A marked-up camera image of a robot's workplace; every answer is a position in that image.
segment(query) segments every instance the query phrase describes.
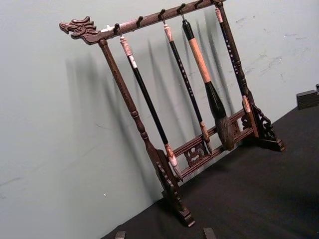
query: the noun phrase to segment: carved dragon head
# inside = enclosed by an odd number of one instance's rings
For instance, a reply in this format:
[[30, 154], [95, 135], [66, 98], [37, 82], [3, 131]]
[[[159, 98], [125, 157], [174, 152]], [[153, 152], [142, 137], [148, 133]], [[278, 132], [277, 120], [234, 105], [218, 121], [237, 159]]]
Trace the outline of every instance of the carved dragon head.
[[94, 26], [94, 22], [90, 21], [90, 17], [87, 16], [83, 20], [72, 20], [70, 23], [63, 23], [61, 22], [59, 24], [60, 29], [64, 31], [66, 34], [69, 34], [69, 32], [73, 32], [71, 34], [72, 38], [79, 38], [83, 37], [84, 34], [88, 35], [95, 35], [99, 33], [96, 31], [96, 26]]

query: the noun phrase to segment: white wall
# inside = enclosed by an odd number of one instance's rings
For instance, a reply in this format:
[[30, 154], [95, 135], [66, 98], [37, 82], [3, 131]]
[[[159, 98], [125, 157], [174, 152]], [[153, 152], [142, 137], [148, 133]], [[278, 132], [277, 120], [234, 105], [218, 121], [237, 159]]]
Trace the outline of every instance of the white wall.
[[[144, 144], [101, 50], [71, 39], [58, 24], [89, 15], [102, 29], [182, 2], [1, 2], [2, 239], [98, 239], [161, 197]], [[296, 93], [319, 83], [318, 1], [228, 0], [225, 9], [255, 102], [275, 121], [296, 106]], [[209, 45], [208, 32], [213, 34], [233, 107], [239, 110], [240, 94], [214, 7], [186, 17], [198, 39], [201, 36], [209, 69], [226, 102]], [[200, 74], [184, 44], [181, 19], [167, 22], [204, 121], [212, 127]], [[176, 148], [199, 134], [199, 129], [193, 111], [189, 115], [189, 99], [169, 58], [163, 26], [159, 23], [126, 37]], [[119, 39], [109, 44], [153, 144], [163, 149]]]

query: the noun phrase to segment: black table surface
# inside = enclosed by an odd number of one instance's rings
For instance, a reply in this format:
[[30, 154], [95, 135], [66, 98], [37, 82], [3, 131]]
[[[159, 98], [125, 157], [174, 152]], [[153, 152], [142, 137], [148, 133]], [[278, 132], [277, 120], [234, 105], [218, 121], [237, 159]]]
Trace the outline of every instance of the black table surface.
[[239, 147], [181, 187], [196, 223], [187, 228], [162, 199], [103, 239], [319, 239], [319, 107], [274, 124], [287, 151]]

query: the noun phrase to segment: calligraphy brush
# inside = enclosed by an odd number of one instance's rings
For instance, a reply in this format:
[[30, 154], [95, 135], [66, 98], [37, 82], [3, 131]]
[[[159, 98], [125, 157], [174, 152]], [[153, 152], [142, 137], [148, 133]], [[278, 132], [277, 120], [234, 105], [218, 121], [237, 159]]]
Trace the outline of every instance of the calligraphy brush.
[[167, 152], [167, 156], [168, 156], [169, 162], [172, 165], [172, 167], [173, 167], [175, 173], [177, 174], [177, 176], [183, 182], [182, 175], [181, 175], [181, 173], [180, 173], [180, 171], [178, 169], [177, 159], [175, 157], [174, 152], [171, 149], [170, 144], [168, 143], [167, 137], [166, 137], [165, 132], [163, 130], [163, 127], [162, 127], [162, 125], [160, 123], [159, 117], [158, 117], [158, 115], [156, 113], [156, 110], [155, 110], [154, 105], [153, 105], [153, 103], [151, 101], [149, 93], [148, 93], [148, 91], [146, 89], [144, 81], [143, 81], [143, 79], [141, 77], [141, 74], [139, 72], [137, 64], [136, 64], [136, 62], [134, 60], [134, 57], [133, 57], [132, 51], [130, 49], [130, 46], [128, 45], [127, 40], [123, 36], [121, 36], [120, 41], [121, 41], [121, 45], [122, 45], [122, 47], [123, 47], [123, 49], [125, 51], [125, 54], [126, 54], [128, 60], [129, 60], [129, 63], [131, 65], [131, 68], [133, 70], [135, 78], [136, 78], [136, 80], [137, 80], [137, 82], [138, 82], [138, 84], [140, 86], [140, 89], [141, 89], [142, 94], [143, 94], [143, 96], [145, 98], [145, 101], [146, 101], [146, 103], [147, 103], [147, 105], [148, 105], [148, 107], [149, 107], [149, 109], [151, 111], [151, 115], [152, 115], [152, 117], [153, 117], [153, 119], [155, 121], [155, 125], [156, 125], [156, 127], [157, 127], [157, 129], [158, 129], [158, 131], [160, 133], [160, 137], [161, 137], [161, 139], [163, 141], [163, 144], [165, 145], [165, 149], [166, 149], [166, 152]]
[[165, 31], [166, 36], [168, 38], [170, 47], [172, 49], [172, 52], [173, 52], [174, 57], [176, 59], [176, 62], [178, 64], [178, 67], [179, 67], [179, 70], [180, 70], [181, 75], [183, 77], [183, 80], [185, 82], [185, 86], [187, 88], [187, 92], [189, 94], [190, 100], [191, 100], [191, 102], [193, 104], [193, 107], [194, 107], [194, 110], [195, 110], [195, 113], [196, 113], [196, 116], [197, 116], [197, 119], [198, 119], [198, 122], [199, 122], [199, 125], [200, 125], [200, 129], [201, 129], [201, 132], [202, 132], [202, 137], [203, 137], [203, 139], [204, 139], [204, 141], [206, 143], [206, 146], [208, 148], [209, 153], [211, 154], [212, 153], [212, 149], [211, 149], [211, 146], [210, 146], [209, 134], [208, 134], [208, 131], [207, 131], [206, 126], [204, 124], [204, 121], [203, 121], [203, 119], [201, 117], [201, 114], [199, 112], [199, 108], [198, 108], [198, 105], [197, 105], [197, 102], [196, 102], [196, 99], [195, 99], [195, 96], [194, 96], [194, 92], [193, 92], [193, 90], [192, 90], [192, 88], [190, 86], [190, 83], [189, 83], [187, 74], [185, 72], [183, 63], [181, 61], [181, 58], [179, 57], [179, 53], [178, 53], [178, 50], [176, 48], [176, 45], [175, 45], [175, 42], [174, 42], [170, 27], [165, 23], [165, 20], [163, 19], [163, 16], [162, 16], [162, 20], [163, 20], [163, 23], [164, 23], [164, 31]]
[[230, 119], [227, 117], [225, 107], [216, 89], [214, 88], [211, 82], [208, 69], [206, 67], [204, 58], [199, 49], [199, 46], [197, 44], [193, 31], [191, 29], [191, 25], [187, 20], [185, 20], [181, 10], [179, 10], [179, 13], [181, 14], [183, 18], [182, 27], [183, 27], [184, 33], [191, 47], [191, 50], [193, 52], [200, 74], [205, 84], [208, 102], [209, 102], [210, 110], [215, 119], [215, 126], [217, 129], [218, 136], [220, 138], [220, 141], [223, 147], [226, 150], [232, 150], [235, 144], [233, 126], [231, 124]]
[[251, 110], [249, 100], [246, 96], [246, 94], [248, 94], [248, 92], [245, 92], [245, 87], [244, 87], [244, 82], [246, 82], [245, 73], [244, 73], [242, 66], [241, 66], [241, 62], [240, 62], [239, 54], [238, 54], [238, 51], [236, 48], [235, 40], [234, 40], [233, 35], [231, 33], [231, 29], [230, 29], [230, 26], [228, 24], [228, 20], [227, 20], [226, 13], [224, 11], [223, 6], [221, 6], [221, 7], [216, 6], [216, 16], [217, 16], [221, 31], [222, 31], [223, 36], [224, 36], [224, 40], [225, 40], [225, 43], [227, 46], [229, 57], [230, 57], [232, 65], [233, 65], [236, 79], [237, 79], [237, 82], [239, 85], [240, 93], [241, 93], [242, 98], [243, 98], [243, 102], [242, 102], [243, 107], [245, 109], [246, 114], [248, 115], [248, 117], [250, 119], [251, 126], [252, 126], [252, 129], [254, 132], [254, 136], [258, 137], [259, 135], [258, 135], [258, 130], [257, 130], [257, 126], [255, 123], [254, 115], [253, 115], [253, 112]]

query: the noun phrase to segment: black brush handle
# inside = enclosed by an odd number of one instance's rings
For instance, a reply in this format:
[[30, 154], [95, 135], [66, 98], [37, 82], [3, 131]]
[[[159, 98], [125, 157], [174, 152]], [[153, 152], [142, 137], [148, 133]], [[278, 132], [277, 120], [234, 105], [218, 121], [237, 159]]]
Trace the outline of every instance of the black brush handle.
[[161, 137], [161, 139], [163, 141], [163, 144], [165, 145], [165, 149], [166, 149], [167, 156], [168, 156], [168, 159], [170, 161], [170, 164], [172, 165], [172, 167], [173, 167], [175, 173], [177, 174], [177, 176], [183, 182], [182, 174], [181, 174], [180, 170], [178, 169], [177, 159], [175, 157], [175, 154], [174, 154], [170, 144], [168, 143], [168, 140], [167, 140], [166, 135], [164, 133], [163, 127], [162, 127], [162, 125], [160, 123], [159, 117], [158, 117], [158, 115], [156, 113], [156, 110], [155, 110], [155, 108], [153, 106], [153, 103], [151, 101], [150, 95], [149, 95], [149, 93], [148, 93], [148, 91], [146, 89], [146, 86], [144, 84], [144, 81], [143, 81], [143, 79], [141, 77], [141, 74], [139, 72], [138, 66], [137, 66], [137, 64], [136, 64], [136, 62], [134, 60], [133, 54], [131, 52], [131, 49], [130, 49], [128, 43], [127, 43], [127, 40], [123, 36], [121, 36], [120, 40], [121, 40], [121, 45], [122, 45], [122, 47], [123, 47], [123, 49], [125, 51], [125, 54], [126, 54], [128, 60], [129, 60], [129, 63], [131, 65], [131, 68], [132, 68], [133, 73], [135, 75], [135, 78], [138, 81], [138, 84], [140, 86], [142, 94], [143, 94], [143, 96], [145, 98], [145, 101], [146, 101], [146, 103], [147, 103], [147, 105], [148, 105], [148, 107], [149, 107], [149, 109], [151, 111], [151, 115], [152, 115], [152, 117], [153, 117], [153, 119], [155, 121], [156, 127], [158, 128], [158, 131], [160, 133], [160, 137]]
[[192, 28], [190, 23], [187, 20], [183, 20], [182, 27], [184, 30], [184, 33], [186, 35], [186, 38], [189, 42], [189, 45], [191, 47], [191, 50], [193, 52], [194, 58], [196, 60], [197, 66], [199, 68], [200, 74], [203, 78], [203, 81], [205, 83], [206, 93], [208, 97], [208, 102], [210, 106], [210, 110], [214, 116], [215, 119], [221, 119], [226, 117], [226, 110], [225, 107], [214, 88], [211, 78], [208, 72], [208, 69], [206, 67], [204, 58], [201, 54], [201, 51], [199, 49], [199, 46], [197, 44], [197, 41], [194, 37]]
[[249, 95], [249, 90], [246, 83], [245, 73], [242, 69], [241, 61], [235, 44], [233, 34], [231, 32], [226, 13], [224, 11], [223, 4], [217, 4], [216, 15], [220, 24], [221, 31], [227, 46], [227, 50], [230, 56], [231, 63], [234, 68], [240, 93], [242, 96]]
[[134, 60], [132, 52], [131, 52], [131, 50], [130, 50], [127, 42], [126, 42], [126, 39], [123, 38], [121, 40], [121, 43], [123, 45], [123, 48], [124, 48], [125, 53], [127, 55], [127, 58], [129, 60], [130, 66], [132, 68], [132, 71], [133, 71], [133, 73], [135, 75], [135, 78], [136, 78], [136, 80], [137, 80], [137, 82], [138, 82], [138, 84], [140, 86], [141, 92], [142, 92], [142, 94], [143, 94], [143, 96], [145, 98], [145, 101], [146, 101], [149, 109], [150, 109], [150, 112], [151, 112], [151, 115], [152, 115], [152, 117], [154, 119], [155, 125], [156, 125], [156, 127], [157, 127], [157, 129], [158, 129], [158, 131], [160, 133], [160, 137], [161, 137], [161, 139], [163, 141], [163, 144], [168, 144], [168, 140], [167, 140], [167, 137], [165, 135], [164, 129], [163, 129], [161, 123], [160, 123], [160, 119], [159, 119], [159, 117], [158, 117], [158, 115], [156, 113], [155, 107], [154, 107], [154, 105], [152, 103], [152, 100], [150, 98], [150, 95], [149, 95], [149, 93], [148, 93], [148, 91], [146, 89], [146, 86], [145, 86], [144, 81], [142, 79], [142, 76], [141, 76], [141, 74], [139, 72], [137, 64], [136, 64], [136, 62]]
[[182, 77], [183, 77], [185, 86], [186, 86], [186, 88], [187, 88], [187, 92], [188, 92], [188, 94], [189, 94], [191, 103], [193, 104], [193, 107], [194, 107], [194, 110], [195, 110], [197, 119], [198, 119], [199, 122], [202, 122], [203, 119], [202, 119], [201, 114], [200, 114], [200, 112], [199, 112], [199, 108], [198, 108], [198, 105], [197, 105], [197, 102], [196, 102], [196, 98], [195, 98], [195, 96], [194, 96], [194, 92], [193, 92], [193, 90], [192, 90], [192, 88], [191, 88], [191, 85], [190, 85], [190, 83], [189, 83], [189, 80], [188, 80], [187, 74], [186, 74], [186, 72], [185, 72], [183, 63], [182, 63], [182, 61], [181, 61], [181, 59], [180, 59], [180, 57], [179, 57], [179, 53], [178, 53], [178, 51], [177, 51], [176, 45], [175, 45], [174, 41], [170, 41], [169, 44], [170, 44], [170, 47], [171, 47], [171, 49], [172, 49], [172, 51], [173, 51], [174, 57], [175, 57], [175, 59], [176, 59], [176, 62], [177, 62], [177, 64], [178, 64], [179, 71], [180, 71], [180, 73], [182, 74]]

